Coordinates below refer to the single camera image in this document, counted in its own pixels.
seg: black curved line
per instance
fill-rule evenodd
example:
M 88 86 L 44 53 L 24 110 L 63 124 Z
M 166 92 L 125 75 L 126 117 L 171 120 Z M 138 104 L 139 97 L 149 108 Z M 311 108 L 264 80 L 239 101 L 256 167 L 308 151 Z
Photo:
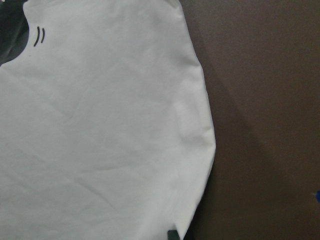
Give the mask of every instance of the black curved line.
M 41 39 L 41 43 L 43 43 L 44 42 L 44 40 L 45 40 L 45 29 L 44 28 L 42 28 L 42 39 Z
M 40 37 L 40 27 L 37 27 L 36 29 L 38 30 L 38 37 L 36 38 L 36 41 L 35 41 L 35 43 L 33 45 L 34 47 L 37 45 L 37 43 L 39 41 L 39 37 Z

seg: white fabric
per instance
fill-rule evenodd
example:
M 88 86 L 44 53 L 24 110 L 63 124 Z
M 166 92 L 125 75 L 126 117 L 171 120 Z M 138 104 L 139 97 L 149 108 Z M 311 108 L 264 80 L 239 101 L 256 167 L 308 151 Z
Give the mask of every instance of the white fabric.
M 0 239 L 183 237 L 215 139 L 179 1 L 23 9 L 28 44 L 0 67 Z

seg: white cloth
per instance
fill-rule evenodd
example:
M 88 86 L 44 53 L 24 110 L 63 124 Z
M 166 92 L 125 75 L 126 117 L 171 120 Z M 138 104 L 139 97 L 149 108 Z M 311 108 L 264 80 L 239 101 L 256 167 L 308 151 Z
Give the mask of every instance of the white cloth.
M 179 1 L 23 10 L 27 46 L 0 67 L 0 239 L 183 237 L 215 138 Z

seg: brown background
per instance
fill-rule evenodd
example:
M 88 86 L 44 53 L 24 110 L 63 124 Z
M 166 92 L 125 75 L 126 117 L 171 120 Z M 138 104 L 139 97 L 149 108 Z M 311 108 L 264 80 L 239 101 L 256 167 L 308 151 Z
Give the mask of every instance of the brown background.
M 320 1 L 181 3 L 217 142 L 195 240 L 320 239 Z

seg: brown table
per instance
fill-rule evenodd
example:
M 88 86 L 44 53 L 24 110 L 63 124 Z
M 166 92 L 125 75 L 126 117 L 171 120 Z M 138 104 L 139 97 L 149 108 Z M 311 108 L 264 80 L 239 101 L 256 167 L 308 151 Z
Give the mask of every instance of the brown table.
M 320 239 L 320 1 L 181 3 L 217 142 L 195 240 Z

